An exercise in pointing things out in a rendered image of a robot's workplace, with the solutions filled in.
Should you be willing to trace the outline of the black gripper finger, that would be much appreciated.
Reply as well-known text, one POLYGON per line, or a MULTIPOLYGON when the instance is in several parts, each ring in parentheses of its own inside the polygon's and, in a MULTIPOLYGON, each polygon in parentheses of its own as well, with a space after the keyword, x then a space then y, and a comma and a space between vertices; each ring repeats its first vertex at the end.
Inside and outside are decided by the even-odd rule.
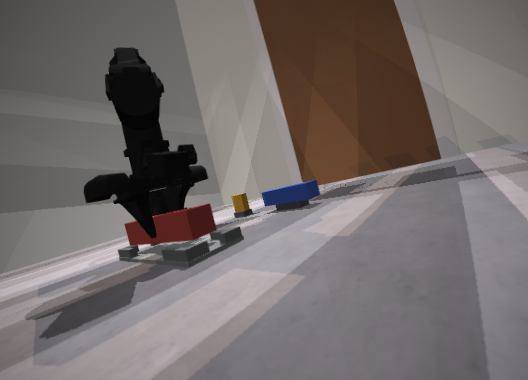
POLYGON ((170 212, 184 210, 185 198, 195 183, 181 185, 163 192, 167 207, 170 212))
POLYGON ((148 200, 149 193, 142 192, 132 195, 125 195, 124 197, 114 200, 114 204, 121 204, 126 211, 128 211, 136 220, 137 223, 149 234, 151 238, 155 238, 156 229, 149 208, 148 200))

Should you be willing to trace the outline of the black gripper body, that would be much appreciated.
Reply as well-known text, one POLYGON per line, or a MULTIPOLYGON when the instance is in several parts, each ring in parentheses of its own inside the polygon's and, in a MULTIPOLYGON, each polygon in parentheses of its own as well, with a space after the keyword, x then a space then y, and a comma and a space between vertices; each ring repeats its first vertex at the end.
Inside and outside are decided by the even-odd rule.
POLYGON ((112 194, 116 198, 144 192, 144 188, 166 185, 167 190, 175 187, 197 183, 208 179, 206 169, 202 165, 189 166, 189 173, 173 174, 170 177, 151 177, 141 180, 137 162, 138 148, 144 147, 146 154, 163 152, 163 147, 170 147, 168 140, 163 140, 162 135, 149 133, 131 137, 126 141, 127 148, 124 150, 125 157, 129 157, 133 174, 129 177, 123 173, 112 173, 97 175, 85 184, 85 202, 92 203, 109 199, 112 194))

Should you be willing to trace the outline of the red rectangular block with two sockets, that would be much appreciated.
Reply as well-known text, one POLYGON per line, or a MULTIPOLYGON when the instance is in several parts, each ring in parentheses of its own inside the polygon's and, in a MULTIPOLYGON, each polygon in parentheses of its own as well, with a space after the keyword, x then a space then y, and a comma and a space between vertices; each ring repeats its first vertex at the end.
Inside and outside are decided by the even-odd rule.
POLYGON ((130 245, 191 241, 216 231, 210 204, 152 216, 156 237, 151 238, 137 221, 125 223, 130 245))

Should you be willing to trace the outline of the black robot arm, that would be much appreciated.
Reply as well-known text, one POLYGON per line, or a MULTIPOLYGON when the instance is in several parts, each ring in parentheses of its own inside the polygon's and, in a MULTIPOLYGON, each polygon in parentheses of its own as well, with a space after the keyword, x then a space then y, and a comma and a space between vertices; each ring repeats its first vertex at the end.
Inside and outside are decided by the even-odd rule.
MULTIPOLYGON (((113 50, 115 55, 109 62, 109 74, 105 75, 106 96, 113 102, 122 123, 125 142, 138 135, 162 135, 158 119, 160 97, 165 91, 160 78, 134 47, 113 50)), ((150 174, 157 177, 186 174, 190 172, 189 165, 198 161, 193 144, 179 145, 176 152, 170 152, 168 147, 163 147, 160 153, 146 154, 144 147, 138 151, 137 167, 141 180, 151 177, 150 174)), ((152 216, 170 212, 163 195, 167 191, 166 185, 143 190, 151 191, 148 204, 152 216)))

